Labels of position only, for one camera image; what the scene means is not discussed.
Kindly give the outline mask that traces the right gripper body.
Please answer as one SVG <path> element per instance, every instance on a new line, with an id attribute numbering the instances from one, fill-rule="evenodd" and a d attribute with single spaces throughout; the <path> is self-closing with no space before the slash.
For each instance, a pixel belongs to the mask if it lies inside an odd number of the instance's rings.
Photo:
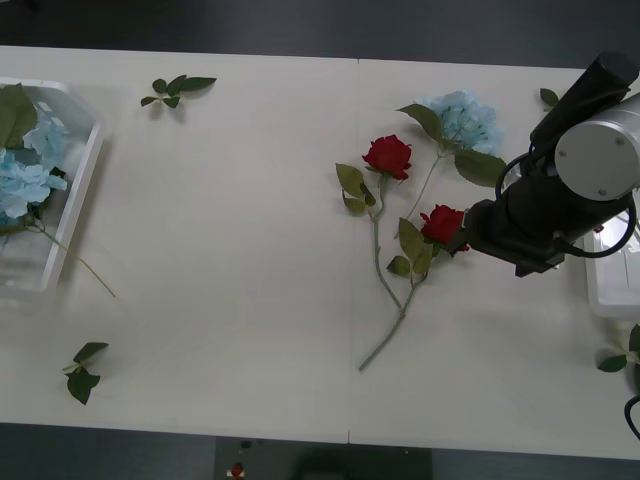
<path id="1" fill-rule="evenodd" d="M 509 263 L 562 263 L 565 254 L 547 240 L 528 235 L 510 215 L 507 201 L 484 200 L 465 218 L 467 243 L 475 250 Z"/>

